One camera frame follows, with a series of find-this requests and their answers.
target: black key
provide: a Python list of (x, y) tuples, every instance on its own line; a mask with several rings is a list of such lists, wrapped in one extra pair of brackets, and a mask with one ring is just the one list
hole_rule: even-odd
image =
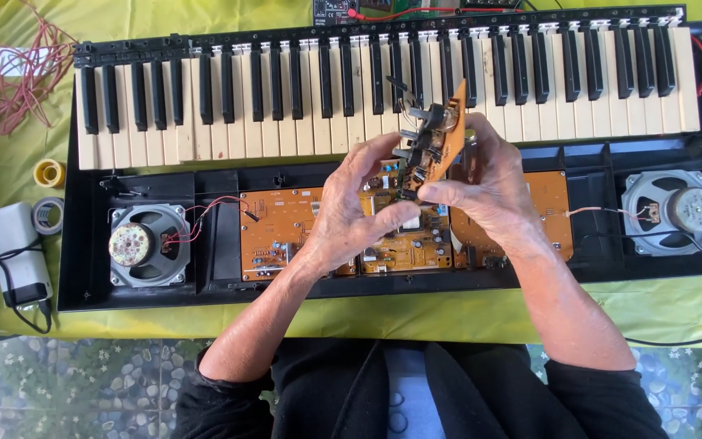
[(633, 39), (636, 42), (636, 67), (638, 68), (638, 95), (647, 98), (654, 90), (654, 65), (651, 62), (649, 30), (634, 26)]
[(418, 38), (410, 42), (410, 90), (414, 93), (416, 108), (424, 108), (424, 79), (421, 75), (421, 43)]
[(515, 33), (511, 37), (513, 57), (513, 97), (516, 105), (527, 103), (530, 85), (527, 84), (527, 54), (524, 52), (524, 35)]
[(562, 34), (562, 61), (565, 64), (565, 100), (567, 102), (575, 102), (581, 93), (576, 32), (569, 29), (560, 29), (559, 33)]
[(587, 56), (587, 94), (590, 101), (597, 101), (603, 94), (603, 70), (600, 64), (598, 30), (584, 31), (584, 52)]
[(633, 88), (633, 57), (630, 54), (630, 38), (627, 29), (614, 29), (614, 48), (616, 51), (616, 84), (619, 88), (619, 98), (627, 99), (632, 95)]
[(381, 42), (370, 42), (370, 71), (372, 72), (373, 114), (384, 114), (384, 73), (381, 67)]
[(169, 62), (172, 89), (172, 119), (175, 125), (183, 125), (183, 65), (180, 59)]
[(164, 100), (164, 71), (161, 61), (151, 63), (151, 97), (153, 98), (154, 125), (157, 130), (167, 129), (167, 108)]
[(134, 124), (138, 131), (148, 131), (148, 121), (145, 113), (145, 76), (143, 64), (132, 63), (132, 103), (134, 106)]
[(503, 106), (508, 100), (508, 74), (505, 72), (505, 40), (492, 37), (492, 73), (494, 75), (494, 105)]
[(654, 59), (657, 62), (657, 92), (668, 96), (676, 88), (676, 72), (673, 71), (673, 53), (668, 27), (654, 27)]
[(221, 52), (221, 115), (224, 124), (235, 123), (235, 93), (232, 85), (232, 52), (231, 49)]
[(213, 91), (210, 84), (210, 55), (200, 55), (200, 117), (203, 125), (213, 124)]
[(118, 118), (118, 87), (115, 84), (115, 67), (105, 65), (102, 67), (102, 95), (104, 96), (104, 118), (110, 132), (115, 135), (119, 132)]
[(546, 36), (543, 32), (537, 32), (533, 35), (533, 85), (535, 86), (535, 103), (546, 103), (551, 90), (549, 90), (548, 85)]
[(251, 113), (254, 122), (264, 120), (264, 102), (261, 90), (261, 47), (251, 45)]
[(473, 56), (473, 38), (462, 38), (462, 75), (465, 77), (465, 106), (476, 107), (478, 91), (476, 85), (476, 61)]
[(272, 92), (272, 119), (283, 120), (283, 93), (281, 89), (281, 47), (270, 49), (270, 91)]
[(449, 35), (441, 35), (438, 45), (441, 49), (441, 87), (443, 102), (447, 102), (454, 95), (454, 72), (451, 65), (451, 40)]
[(318, 76), (321, 88), (321, 118), (332, 118), (332, 73), (329, 71), (329, 41), (318, 43)]
[[(392, 77), (399, 82), (403, 82), (403, 55), (400, 52), (399, 43), (397, 42), (396, 37), (394, 37), (391, 41), (394, 41), (391, 45), (389, 45), (389, 61), (392, 66)], [(403, 90), (399, 87), (395, 87), (394, 84), (392, 84), (391, 87), (392, 108), (394, 109), (394, 113), (400, 113), (402, 109), (400, 108), (399, 103), (400, 99), (403, 99)]]
[(299, 68), (299, 45), (288, 47), (288, 82), (292, 94), (292, 119), (301, 120), (302, 112), (302, 71)]
[(98, 135), (97, 85), (91, 67), (80, 68), (80, 94), (83, 101), (83, 125), (86, 126), (86, 134)]
[(343, 115), (351, 117), (353, 115), (353, 79), (351, 77), (351, 43), (348, 40), (340, 41), (340, 81), (343, 92)]

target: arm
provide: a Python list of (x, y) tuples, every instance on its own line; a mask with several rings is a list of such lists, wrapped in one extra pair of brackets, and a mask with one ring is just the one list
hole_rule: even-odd
[(419, 198), (462, 209), (505, 250), (552, 359), (590, 369), (635, 368), (624, 337), (546, 238), (524, 181), (519, 150), (502, 140), (481, 114), (468, 115), (466, 125), (476, 131), (479, 145), (476, 174), (457, 172), (464, 182), (424, 185)]
[(358, 144), (327, 178), (313, 230), (294, 260), (208, 349), (199, 372), (211, 380), (254, 381), (268, 373), (275, 350), (313, 284), (365, 247), (419, 215), (412, 202), (398, 202), (364, 216), (357, 191), (391, 156), (399, 135)]

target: tiled floor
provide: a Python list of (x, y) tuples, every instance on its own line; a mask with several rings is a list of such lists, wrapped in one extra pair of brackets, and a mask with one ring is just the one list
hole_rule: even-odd
[[(0, 439), (166, 438), (175, 400), (209, 340), (0, 342)], [(545, 380), (546, 355), (530, 346)], [(702, 349), (634, 348), (671, 437), (702, 439)], [(275, 395), (265, 397), (272, 401)]]

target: orange circuit board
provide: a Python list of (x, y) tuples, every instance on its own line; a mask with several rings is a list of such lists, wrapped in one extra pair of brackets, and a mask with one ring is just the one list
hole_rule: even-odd
[[(560, 171), (524, 174), (527, 189), (541, 216), (546, 236), (567, 261), (573, 256), (573, 237), (568, 212), (568, 187)], [(476, 266), (493, 266), (502, 263), (505, 252), (485, 231), (462, 210), (450, 208), (451, 229), (454, 241), (454, 266), (467, 267), (467, 247), (475, 248)], [(457, 248), (457, 242), (463, 248)]]
[[(240, 194), (255, 221), (240, 213), (240, 265), (243, 280), (273, 279), (302, 248), (321, 203), (321, 187)], [(354, 261), (336, 271), (354, 274)]]
[[(395, 202), (401, 162), (385, 160), (381, 172), (372, 177), (359, 194), (365, 215), (375, 215)], [(405, 223), (366, 248), (360, 259), (362, 273), (385, 273), (409, 269), (452, 266), (449, 215), (445, 207), (421, 206), (421, 215)]]

